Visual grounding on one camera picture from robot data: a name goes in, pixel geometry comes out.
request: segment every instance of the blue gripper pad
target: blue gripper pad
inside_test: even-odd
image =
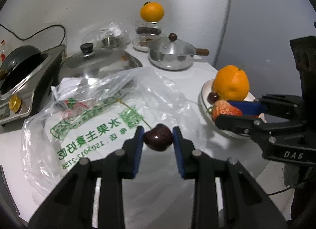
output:
[[[258,116],[261,113],[265,113],[267,108],[259,102],[247,102],[247,101],[228,101],[231,105],[240,109],[245,116]]]
[[[178,171],[181,177],[184,178],[183,155],[181,153],[180,144],[179,144],[180,139],[176,133],[175,128],[172,129],[172,135],[173,135],[173,148],[174,148],[174,153],[176,155]]]
[[[144,128],[143,127],[137,127],[137,130],[134,135],[135,141],[137,141],[137,147],[135,151],[134,156],[134,164],[133,164],[133,176],[135,176],[138,173],[139,164],[140,164],[140,158],[142,156],[142,150],[143,150],[143,138],[144,138]]]

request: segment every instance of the plastic bag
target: plastic bag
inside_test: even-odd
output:
[[[96,47],[106,47],[104,40],[110,35],[114,37],[115,47],[125,49],[131,42],[128,31],[122,23],[112,22],[110,24],[101,25],[99,28],[89,32],[83,39],[82,43],[93,43]]]
[[[106,157],[133,137],[138,125],[149,130],[143,119],[151,127],[179,126],[196,148],[205,148],[205,131],[184,94],[152,69],[89,80],[60,84],[46,108],[24,122],[23,169],[43,199],[79,158]],[[139,173],[134,180],[123,180],[126,227],[188,228],[193,189],[194,183],[178,173],[172,146],[159,153],[144,145]]]

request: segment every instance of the cherry stem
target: cherry stem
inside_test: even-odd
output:
[[[242,70],[245,67],[245,65],[238,67],[238,70]]]
[[[123,102],[121,99],[116,99],[116,100],[117,100],[119,103],[125,105],[125,106],[126,106],[127,108],[129,108],[131,111],[135,112],[134,110],[132,110],[132,108],[131,108],[130,106],[128,106],[128,105],[127,105],[125,102]],[[151,126],[148,125],[148,123],[146,122],[146,120],[144,120],[144,119],[142,118],[142,121],[144,121],[145,124],[146,124],[150,129],[152,129]]]
[[[210,106],[209,108],[206,109],[206,114],[210,114],[211,115],[211,111],[212,111],[213,106]]]

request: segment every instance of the strawberry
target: strawberry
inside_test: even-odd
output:
[[[212,111],[211,111],[212,120],[215,122],[215,119],[221,114],[242,116],[242,112],[240,109],[236,108],[235,106],[230,105],[225,100],[218,100],[217,102],[214,103],[214,106],[212,107]]]

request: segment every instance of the black lid knob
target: black lid knob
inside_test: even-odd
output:
[[[85,43],[80,46],[80,49],[83,53],[92,53],[93,52],[93,44]]]

